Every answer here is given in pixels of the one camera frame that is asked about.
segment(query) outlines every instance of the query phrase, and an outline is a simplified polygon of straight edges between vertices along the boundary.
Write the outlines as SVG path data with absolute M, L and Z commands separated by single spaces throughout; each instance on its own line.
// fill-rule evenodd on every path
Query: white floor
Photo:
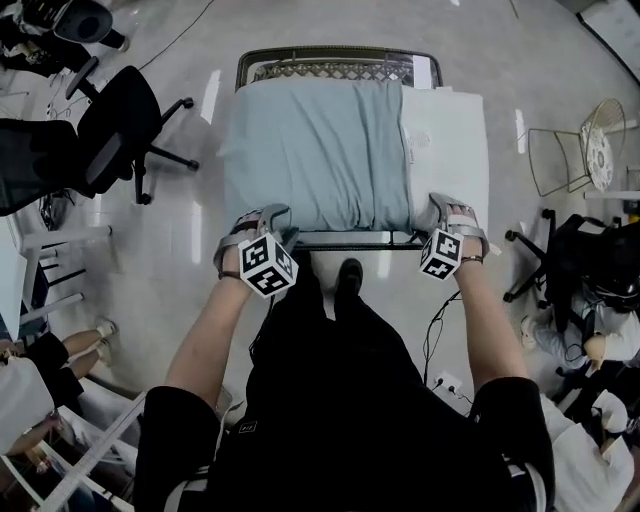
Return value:
M 225 234 L 223 167 L 216 156 L 224 138 L 233 102 L 239 57 L 248 50 L 304 44 L 362 44 L 429 52 L 442 67 L 444 81 L 455 90 L 485 98 L 491 164 L 491 241 L 502 247 L 489 269 L 496 293 L 502 295 L 515 277 L 530 268 L 527 255 L 503 241 L 506 229 L 519 223 L 531 231 L 542 207 L 554 207 L 559 220 L 570 213 L 604 215 L 612 208 L 581 194 L 558 192 L 542 200 L 536 193 L 526 154 L 517 148 L 515 110 L 526 126 L 575 130 L 599 101 L 619 99 L 629 117 L 640 110 L 640 88 L 578 21 L 553 0 L 216 0 L 179 41 L 144 68 L 161 108 L 180 97 L 193 96 L 196 108 L 177 113 L 157 144 L 202 164 L 198 173 L 153 155 L 148 158 L 149 206 L 133 203 L 133 184 L 118 182 L 93 200 L 79 197 L 66 226 L 113 226 L 108 241 L 61 251 L 62 271 L 85 266 L 88 273 L 65 283 L 61 291 L 82 290 L 86 300 L 50 315 L 54 332 L 66 336 L 93 326 L 96 316 L 114 320 L 120 333 L 114 340 L 114 365 L 96 367 L 99 378 L 130 390 L 162 383 L 171 358 L 216 281 L 212 256 Z M 101 58 L 95 83 L 104 83 L 126 65 L 142 66 L 165 48 L 202 12 L 207 0 L 114 0 L 115 27 L 131 38 L 131 48 L 118 54 L 93 47 Z M 212 124 L 200 107 L 212 72 L 220 71 L 220 89 Z M 52 102 L 60 119 L 77 122 L 86 108 L 68 103 L 50 80 L 19 73 L 11 90 L 29 90 L 25 99 L 0 100 L 5 109 L 25 119 L 44 119 Z M 65 78 L 64 86 L 69 83 Z M 619 171 L 637 163 L 640 134 L 628 134 Z M 553 143 L 541 149 L 542 169 L 560 172 Z M 619 172 L 613 188 L 624 182 Z M 314 256 L 323 284 L 329 288 L 345 253 Z M 416 253 L 358 253 L 365 267 L 362 295 L 404 337 L 416 365 L 424 365 L 422 344 L 429 320 L 455 291 L 453 281 L 437 285 L 417 274 Z M 510 306 L 514 326 L 524 301 Z M 234 337 L 225 385 L 242 397 L 251 370 L 247 347 L 266 311 L 252 298 Z M 300 343 L 305 343 L 300 333 Z M 462 306 L 454 303 L 430 375 L 446 370 L 463 381 L 472 395 L 465 345 Z M 553 385 L 555 363 L 543 354 L 528 354 L 534 377 L 544 389 Z M 460 411 L 464 401 L 449 399 Z

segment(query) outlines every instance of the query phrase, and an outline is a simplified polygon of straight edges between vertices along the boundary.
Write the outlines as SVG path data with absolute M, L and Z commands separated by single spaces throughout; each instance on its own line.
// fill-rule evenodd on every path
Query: white desk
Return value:
M 31 307 L 38 263 L 47 257 L 47 246 L 92 240 L 110 234 L 110 226 L 100 226 L 24 235 L 13 215 L 0 219 L 0 315 L 12 339 L 18 338 L 21 325 L 84 298 L 81 293 L 75 293 L 36 310 Z M 21 316 L 23 302 L 28 312 Z

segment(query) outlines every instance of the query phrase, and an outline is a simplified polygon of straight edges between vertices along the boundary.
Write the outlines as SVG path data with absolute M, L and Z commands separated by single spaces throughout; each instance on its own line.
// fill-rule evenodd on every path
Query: power outlet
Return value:
M 442 384 L 438 386 L 438 382 L 442 379 Z M 433 379 L 433 383 L 438 386 L 438 388 L 446 389 L 450 391 L 453 387 L 453 394 L 457 395 L 460 392 L 460 386 L 462 386 L 462 382 L 456 379 L 453 375 L 448 372 L 441 372 Z

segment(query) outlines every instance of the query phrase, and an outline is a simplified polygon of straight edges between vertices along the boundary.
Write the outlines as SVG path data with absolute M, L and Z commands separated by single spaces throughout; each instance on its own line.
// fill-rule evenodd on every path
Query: glossy floor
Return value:
M 208 0 L 114 0 L 115 26 L 131 38 L 127 53 L 92 47 L 100 55 L 96 82 L 104 83 L 125 65 L 142 66 L 165 48 L 202 12 Z M 627 115 L 636 117 L 640 89 L 615 59 L 553 0 L 216 0 L 173 46 L 143 69 L 162 108 L 185 96 L 196 108 L 170 121 L 158 144 L 201 162 L 192 173 L 157 157 L 148 158 L 147 186 L 154 196 L 149 206 L 133 204 L 132 183 L 119 182 L 94 200 L 79 198 L 67 226 L 110 224 L 113 237 L 61 251 L 66 269 L 82 265 L 88 273 L 65 283 L 82 290 L 86 300 L 51 315 L 55 332 L 64 336 L 91 326 L 97 315 L 120 327 L 114 341 L 114 365 L 96 368 L 96 375 L 132 390 L 162 382 L 173 354 L 197 317 L 216 281 L 211 262 L 218 239 L 225 234 L 223 167 L 216 152 L 224 137 L 233 100 L 235 68 L 248 50 L 305 44 L 356 44 L 429 52 L 442 67 L 444 81 L 455 90 L 485 98 L 491 166 L 491 241 L 502 247 L 486 262 L 496 293 L 530 267 L 528 255 L 503 241 L 504 231 L 544 226 L 536 219 L 542 207 L 555 207 L 560 219 L 589 211 L 610 217 L 605 205 L 586 205 L 579 193 L 558 192 L 538 197 L 526 154 L 518 151 L 515 113 L 524 124 L 575 130 L 607 97 L 619 99 Z M 214 71 L 220 87 L 212 123 L 200 108 Z M 11 90 L 29 90 L 24 98 L 3 100 L 5 109 L 25 119 L 44 119 L 52 102 L 54 115 L 76 121 L 85 101 L 69 105 L 51 84 L 27 73 L 18 74 Z M 629 132 L 624 164 L 638 162 L 633 154 L 638 133 Z M 563 172 L 561 155 L 551 141 L 540 149 L 539 165 L 549 176 Z M 616 176 L 620 186 L 621 172 Z M 330 288 L 348 254 L 317 254 L 314 262 Z M 418 254 L 359 253 L 365 268 L 362 295 L 404 337 L 415 363 L 422 368 L 422 345 L 429 319 L 455 290 L 417 277 Z M 527 308 L 510 306 L 514 326 Z M 241 397 L 251 369 L 247 347 L 262 322 L 266 304 L 251 299 L 235 335 L 225 379 L 234 397 Z M 305 343 L 300 333 L 300 343 Z M 545 387 L 553 383 L 555 364 L 542 354 L 527 355 L 532 373 Z M 430 374 L 441 370 L 463 381 L 472 394 L 460 303 L 450 306 Z M 449 400 L 465 411 L 464 401 Z

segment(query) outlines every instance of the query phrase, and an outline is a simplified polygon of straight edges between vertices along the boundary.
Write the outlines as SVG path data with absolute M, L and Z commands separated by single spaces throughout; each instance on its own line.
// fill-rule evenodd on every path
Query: office chair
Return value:
M 136 202 L 149 204 L 151 196 L 142 192 L 148 152 L 198 169 L 198 162 L 152 145 L 169 118 L 180 107 L 193 107 L 193 100 L 181 99 L 161 115 L 149 84 L 132 66 L 98 93 L 86 80 L 97 65 L 91 58 L 67 89 L 67 98 L 80 89 L 92 101 L 77 134 L 68 121 L 0 119 L 0 216 L 63 188 L 94 197 L 134 174 Z
M 546 282 L 545 300 L 538 306 L 554 306 L 560 332 L 571 319 L 571 297 L 583 282 L 607 306 L 630 311 L 640 305 L 640 224 L 620 227 L 620 219 L 615 218 L 611 226 L 606 226 L 591 217 L 572 215 L 556 229 L 554 210 L 543 210 L 542 218 L 549 220 L 546 253 L 522 233 L 505 233 L 508 241 L 520 240 L 540 259 L 540 266 L 522 286 L 504 294 L 505 302 L 514 301 L 534 285 L 542 290 Z M 580 231 L 585 222 L 604 231 Z

